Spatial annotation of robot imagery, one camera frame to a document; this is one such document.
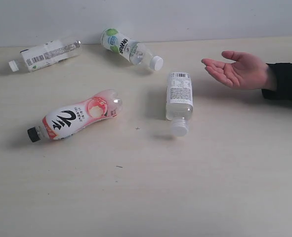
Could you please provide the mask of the open human hand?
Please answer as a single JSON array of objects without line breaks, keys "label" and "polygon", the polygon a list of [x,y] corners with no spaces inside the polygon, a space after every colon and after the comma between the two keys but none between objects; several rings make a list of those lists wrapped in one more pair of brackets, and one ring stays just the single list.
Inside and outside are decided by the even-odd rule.
[{"label": "open human hand", "polygon": [[225,63],[205,58],[205,70],[218,82],[232,89],[276,89],[269,67],[260,58],[245,52],[223,51],[222,57],[232,60]]}]

